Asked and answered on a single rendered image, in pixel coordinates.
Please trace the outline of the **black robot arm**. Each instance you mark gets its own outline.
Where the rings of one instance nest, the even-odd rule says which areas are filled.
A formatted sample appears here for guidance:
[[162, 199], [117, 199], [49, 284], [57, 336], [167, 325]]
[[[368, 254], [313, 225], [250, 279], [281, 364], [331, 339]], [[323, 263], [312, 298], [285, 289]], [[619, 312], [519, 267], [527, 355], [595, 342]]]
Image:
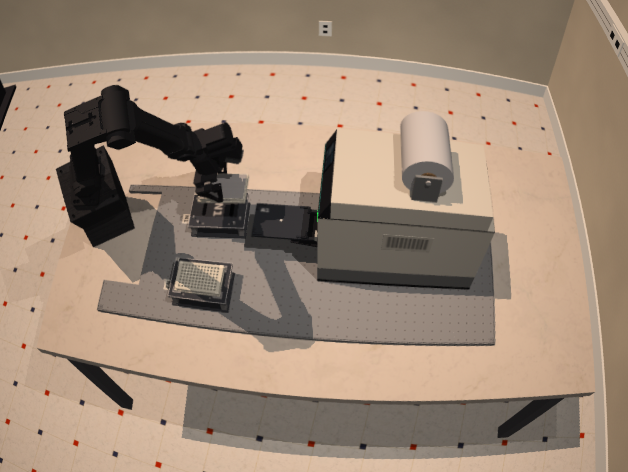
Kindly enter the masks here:
[[197, 162], [205, 175], [217, 173], [220, 161], [239, 165], [243, 158], [243, 145], [238, 137], [233, 138], [227, 122], [209, 130], [200, 128], [195, 131], [184, 123], [171, 124], [140, 109], [130, 100], [129, 90], [119, 85], [108, 86], [101, 91], [101, 96], [64, 111], [64, 119], [67, 150], [72, 154], [69, 180], [73, 206], [99, 204], [103, 174], [95, 144], [102, 142], [117, 150], [139, 142], [182, 162], [196, 161], [208, 149], [206, 157]]

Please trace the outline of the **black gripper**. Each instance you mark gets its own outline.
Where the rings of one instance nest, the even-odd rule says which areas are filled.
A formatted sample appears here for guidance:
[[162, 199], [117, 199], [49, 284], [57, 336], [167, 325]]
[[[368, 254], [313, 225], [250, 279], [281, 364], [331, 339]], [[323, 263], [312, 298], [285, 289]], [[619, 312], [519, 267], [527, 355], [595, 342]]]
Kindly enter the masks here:
[[[209, 151], [207, 150], [205, 155], [203, 157], [201, 157], [200, 159], [196, 160], [196, 161], [190, 161], [189, 160], [192, 163], [192, 165], [194, 166], [194, 168], [196, 169], [194, 180], [193, 180], [193, 184], [196, 186], [195, 193], [198, 196], [209, 198], [209, 199], [212, 199], [212, 200], [220, 203], [220, 202], [223, 202], [223, 194], [222, 194], [221, 183], [214, 184], [214, 185], [212, 185], [212, 183], [217, 182], [217, 173], [218, 174], [227, 174], [227, 162], [220, 161], [217, 173], [210, 174], [210, 175], [205, 175], [203, 173], [203, 171], [200, 169], [200, 167], [198, 166], [197, 162], [199, 162], [202, 159], [204, 159], [206, 157], [206, 155], [208, 154], [208, 152]], [[222, 172], [222, 170], [223, 170], [223, 172]], [[219, 172], [219, 171], [221, 171], [221, 172]], [[206, 183], [206, 182], [210, 182], [210, 184], [204, 185], [204, 183]], [[210, 194], [210, 192], [217, 193], [218, 194], [218, 198], [213, 196], [212, 194]]]

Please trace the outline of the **beige cylinder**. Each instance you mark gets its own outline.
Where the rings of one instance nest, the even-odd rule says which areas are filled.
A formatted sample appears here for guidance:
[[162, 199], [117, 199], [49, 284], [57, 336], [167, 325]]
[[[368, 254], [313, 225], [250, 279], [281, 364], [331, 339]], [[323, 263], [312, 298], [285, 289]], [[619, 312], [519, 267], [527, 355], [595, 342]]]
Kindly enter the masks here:
[[432, 112], [413, 112], [401, 121], [400, 136], [405, 187], [412, 191], [415, 175], [432, 173], [443, 178], [440, 193], [447, 191], [454, 182], [454, 174], [446, 121]]

